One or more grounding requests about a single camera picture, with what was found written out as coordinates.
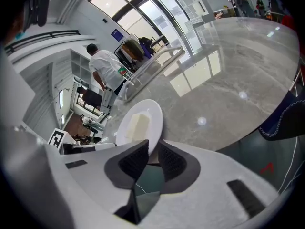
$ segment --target dark hair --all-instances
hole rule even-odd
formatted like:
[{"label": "dark hair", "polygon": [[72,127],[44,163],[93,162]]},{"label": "dark hair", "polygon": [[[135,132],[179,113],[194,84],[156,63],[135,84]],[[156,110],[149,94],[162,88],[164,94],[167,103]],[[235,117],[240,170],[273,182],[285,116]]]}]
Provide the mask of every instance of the dark hair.
[{"label": "dark hair", "polygon": [[78,94],[80,94],[80,93],[81,93],[81,91],[82,91],[82,89],[84,89],[84,88],[82,88],[81,86],[80,86],[80,87],[78,87],[78,88],[77,88],[77,90],[76,90],[76,91],[77,91],[77,93],[78,93]]},{"label": "dark hair", "polygon": [[87,46],[87,52],[88,54],[94,54],[96,51],[98,51],[98,48],[95,44],[91,43]]}]

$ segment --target white plate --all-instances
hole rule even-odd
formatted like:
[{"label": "white plate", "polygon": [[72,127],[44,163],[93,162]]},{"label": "white plate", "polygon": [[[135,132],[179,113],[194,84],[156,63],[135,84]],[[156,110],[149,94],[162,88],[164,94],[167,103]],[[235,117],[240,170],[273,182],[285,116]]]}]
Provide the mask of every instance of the white plate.
[{"label": "white plate", "polygon": [[154,100],[145,99],[141,102],[138,102],[127,112],[119,126],[115,142],[117,145],[123,145],[131,142],[131,140],[125,136],[129,122],[132,116],[135,114],[143,114],[149,118],[149,125],[146,131],[145,139],[148,139],[149,141],[148,153],[150,155],[156,147],[163,129],[162,110],[158,103]]}]

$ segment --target metal handrail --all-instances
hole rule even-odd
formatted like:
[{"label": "metal handrail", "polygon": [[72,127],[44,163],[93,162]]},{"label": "metal handrail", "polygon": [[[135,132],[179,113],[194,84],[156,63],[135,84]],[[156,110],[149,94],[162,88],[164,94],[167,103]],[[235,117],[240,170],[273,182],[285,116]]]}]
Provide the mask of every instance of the metal handrail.
[{"label": "metal handrail", "polygon": [[46,32],[46,33],[41,33],[41,34],[37,34],[37,35],[33,35],[33,36],[29,36],[26,37],[24,39],[18,40],[16,42],[13,42],[9,45],[7,45],[4,49],[6,51],[6,53],[8,55],[16,52],[17,50],[20,49],[20,47],[29,44],[29,43],[33,43],[35,41],[38,40],[48,40],[48,39],[52,39],[52,38],[56,38],[56,37],[61,37],[63,35],[80,35],[78,30],[68,30],[68,31],[51,31],[51,32]]},{"label": "metal handrail", "polygon": [[[127,92],[128,92],[128,86],[130,85],[130,82],[135,79],[136,77],[141,76],[145,70],[156,60],[158,59],[162,54],[165,52],[172,52],[179,50],[174,56],[172,56],[170,59],[165,61],[163,67],[160,67],[159,70],[157,70],[144,84],[142,84],[137,91],[135,91],[129,98],[127,98]],[[183,55],[185,55],[185,50],[183,49],[183,46],[175,47],[175,48],[167,48],[162,50],[161,52],[154,55],[145,65],[143,65],[139,70],[136,71],[136,73],[133,75],[131,81],[127,82],[124,85],[124,102],[127,103],[130,100],[132,100],[153,78],[155,78],[160,72],[165,70],[168,66],[172,65],[176,61],[178,61]]]}]

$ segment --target gray marble table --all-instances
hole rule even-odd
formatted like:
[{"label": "gray marble table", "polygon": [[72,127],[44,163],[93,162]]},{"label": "gray marble table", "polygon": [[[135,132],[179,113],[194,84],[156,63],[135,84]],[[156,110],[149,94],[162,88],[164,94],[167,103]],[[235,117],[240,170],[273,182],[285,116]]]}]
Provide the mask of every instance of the gray marble table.
[{"label": "gray marble table", "polygon": [[225,18],[171,43],[187,54],[129,103],[121,90],[103,138],[115,142],[121,120],[144,99],[163,111],[162,139],[218,150],[245,137],[280,104],[299,61],[296,33],[255,18]]}]

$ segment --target blue poster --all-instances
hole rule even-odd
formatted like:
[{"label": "blue poster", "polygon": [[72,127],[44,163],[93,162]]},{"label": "blue poster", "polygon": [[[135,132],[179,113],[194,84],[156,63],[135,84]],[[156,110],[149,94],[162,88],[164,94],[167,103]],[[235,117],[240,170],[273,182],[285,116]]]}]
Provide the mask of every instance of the blue poster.
[{"label": "blue poster", "polygon": [[113,36],[118,42],[124,37],[117,29],[111,33],[111,36]]}]

